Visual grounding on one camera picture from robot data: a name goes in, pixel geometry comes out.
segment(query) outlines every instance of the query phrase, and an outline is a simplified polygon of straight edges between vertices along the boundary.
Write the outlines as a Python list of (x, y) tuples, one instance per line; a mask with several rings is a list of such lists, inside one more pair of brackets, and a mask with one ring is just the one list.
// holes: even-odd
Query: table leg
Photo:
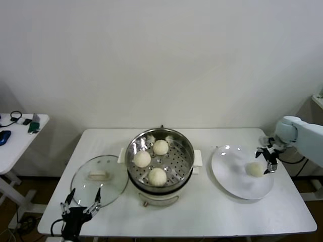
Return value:
[(12, 171), (9, 171), (5, 174), (5, 176), (12, 180), (13, 182), (15, 182), (16, 184), (20, 185), (21, 184), (21, 180), (12, 172)]
[[(12, 201), (14, 201), (18, 206), (18, 220), (22, 218), (24, 213), (44, 213), (46, 205), (43, 204), (33, 204), (31, 200), (36, 194), (36, 190), (29, 190), (27, 195), (24, 197), (19, 192), (17, 192), (10, 184), (6, 183), (0, 178), (0, 191), (7, 195)], [(8, 228), (15, 229), (17, 227), (17, 214), (11, 219)]]
[[(11, 180), (10, 186), (13, 187), (15, 184), (18, 184), (18, 185), (21, 184), (21, 180), (13, 172), (9, 171), (8, 173), (5, 174), (5, 176)], [(6, 197), (7, 195), (3, 193), (2, 196), (0, 197), (0, 205), (4, 202)]]
[(0, 191), (19, 206), (28, 206), (29, 201), (2, 178), (0, 178)]
[(316, 188), (315, 193), (301, 193), (304, 201), (323, 201), (323, 186), (319, 180), (311, 180), (311, 183)]

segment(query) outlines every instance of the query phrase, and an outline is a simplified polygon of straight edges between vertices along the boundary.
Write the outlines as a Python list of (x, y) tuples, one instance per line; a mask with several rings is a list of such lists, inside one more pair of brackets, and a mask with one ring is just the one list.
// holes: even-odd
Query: white wall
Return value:
[(0, 2), (2, 110), (51, 117), (15, 168), (60, 175), (86, 128), (270, 128), (322, 87), (322, 9), (315, 0)]

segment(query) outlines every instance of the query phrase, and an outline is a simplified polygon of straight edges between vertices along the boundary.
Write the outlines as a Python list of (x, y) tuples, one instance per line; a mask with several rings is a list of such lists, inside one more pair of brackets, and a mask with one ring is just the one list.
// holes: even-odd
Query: stainless steel steamer basket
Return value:
[[(154, 154), (152, 147), (157, 140), (167, 141), (169, 150), (166, 155)], [(134, 155), (141, 150), (151, 155), (151, 163), (145, 168), (137, 167), (133, 161)], [(130, 142), (125, 160), (129, 178), (136, 187), (150, 194), (165, 195), (181, 188), (190, 178), (193, 170), (194, 150), (189, 140), (175, 130), (151, 129), (141, 133)], [(167, 174), (167, 182), (163, 187), (154, 187), (149, 184), (148, 174), (155, 167), (164, 169)]]

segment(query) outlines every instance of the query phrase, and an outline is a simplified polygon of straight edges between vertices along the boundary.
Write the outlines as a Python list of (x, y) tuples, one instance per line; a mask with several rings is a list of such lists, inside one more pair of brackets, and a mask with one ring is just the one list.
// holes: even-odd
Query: power cord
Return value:
[(9, 239), (7, 239), (7, 241), (8, 242), (10, 242), (11, 241), (11, 238), (14, 238), (14, 242), (16, 242), (16, 237), (15, 237), (15, 235), (10, 231), (10, 229), (8, 229), (8, 228), (6, 228), (4, 231), (2, 231), (1, 233), (0, 233), (0, 235), (2, 235), (2, 234), (4, 234), (6, 231), (8, 231), (9, 232), (9, 234), (10, 234), (10, 238)]
[[(19, 236), (21, 242), (24, 242), (22, 236), (29, 234), (37, 226), (37, 220), (39, 220), (41, 217), (35, 218), (33, 216), (27, 216), (27, 217), (22, 218), (20, 221), (18, 218), (19, 218), (18, 206), (16, 205), (17, 233), (18, 233), (18, 236)], [(37, 238), (33, 242), (37, 242), (43, 237), (44, 237), (44, 235), (41, 235), (39, 238)]]
[(52, 229), (54, 228), (54, 225), (55, 225), (56, 223), (61, 222), (62, 220), (63, 220), (62, 218), (61, 218), (61, 219), (58, 219), (58, 220), (55, 220), (55, 221), (51, 224), (51, 227), (50, 227), (50, 235), (51, 235), (52, 237), (61, 237), (61, 235), (55, 235), (55, 234), (53, 233)]
[(303, 158), (301, 158), (299, 161), (296, 161), (296, 162), (288, 162), (288, 161), (283, 161), (281, 160), (280, 158), (278, 158), (282, 163), (286, 163), (286, 164), (298, 164), (298, 163), (301, 163), (304, 159), (305, 159), (305, 156), (303, 156)]
[(298, 176), (299, 173), (301, 173), (301, 171), (304, 169), (305, 165), (308, 163), (308, 159), (305, 161), (305, 163), (303, 164), (302, 168), (299, 170), (299, 172), (295, 175)]
[[(19, 117), (13, 117), (13, 114), (18, 113)], [(12, 123), (8, 124), (8, 125), (1, 125), (0, 124), (0, 128), (5, 128), (5, 127), (9, 127), (10, 125), (15, 124), (21, 117), (22, 117), (22, 112), (21, 111), (12, 111), (10, 113), (10, 117), (11, 117), (11, 121), (13, 121)]]

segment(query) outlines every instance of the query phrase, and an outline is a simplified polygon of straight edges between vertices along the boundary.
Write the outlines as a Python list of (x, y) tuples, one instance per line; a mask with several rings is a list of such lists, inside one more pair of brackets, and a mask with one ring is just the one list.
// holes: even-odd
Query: white plate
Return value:
[(231, 194), (244, 199), (263, 198), (273, 188), (273, 174), (253, 177), (246, 172), (246, 166), (260, 162), (263, 171), (266, 160), (262, 155), (255, 159), (255, 150), (244, 146), (225, 145), (216, 149), (212, 157), (212, 170), (219, 183)]

